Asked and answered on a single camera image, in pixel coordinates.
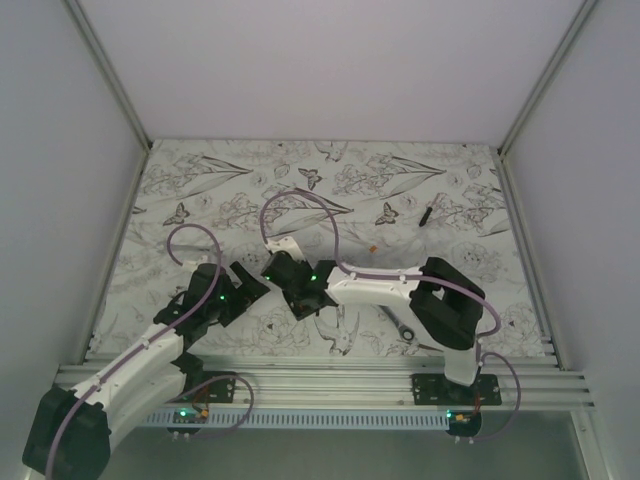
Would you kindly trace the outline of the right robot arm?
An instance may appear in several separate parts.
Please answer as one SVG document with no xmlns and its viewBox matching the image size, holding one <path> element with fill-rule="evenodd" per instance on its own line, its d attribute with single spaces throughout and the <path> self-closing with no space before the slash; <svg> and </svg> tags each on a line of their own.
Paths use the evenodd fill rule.
<svg viewBox="0 0 640 480">
<path fill-rule="evenodd" d="M 334 260 L 312 266 L 290 253 L 273 253 L 261 276 L 277 286 L 294 317 L 325 307 L 372 305 L 406 314 L 426 331 L 427 345 L 444 354 L 443 391 L 452 403 L 468 403 L 479 391 L 476 329 L 485 292 L 446 260 L 430 257 L 421 267 L 348 272 Z"/>
</svg>

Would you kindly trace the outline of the black fuse box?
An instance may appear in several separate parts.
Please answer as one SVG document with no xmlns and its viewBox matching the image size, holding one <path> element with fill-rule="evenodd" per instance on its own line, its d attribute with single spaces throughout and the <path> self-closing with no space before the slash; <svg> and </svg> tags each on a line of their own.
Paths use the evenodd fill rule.
<svg viewBox="0 0 640 480">
<path fill-rule="evenodd" d="M 301 321 L 318 314 L 325 306 L 325 302 L 321 296 L 311 295 L 309 297 L 294 297 L 288 301 L 288 305 L 295 319 Z"/>
</svg>

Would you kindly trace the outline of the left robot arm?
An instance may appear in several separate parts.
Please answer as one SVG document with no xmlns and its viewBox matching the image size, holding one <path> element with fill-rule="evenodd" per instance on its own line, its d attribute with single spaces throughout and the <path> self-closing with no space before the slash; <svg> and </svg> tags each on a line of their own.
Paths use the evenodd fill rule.
<svg viewBox="0 0 640 480">
<path fill-rule="evenodd" d="M 23 464 L 47 479 L 96 479 L 117 445 L 163 404 L 193 401 L 213 383 L 230 401 L 235 374 L 205 371 L 189 350 L 210 327 L 228 326 L 268 292 L 237 262 L 229 270 L 199 265 L 187 289 L 127 350 L 74 387 L 54 386 L 42 397 Z"/>
</svg>

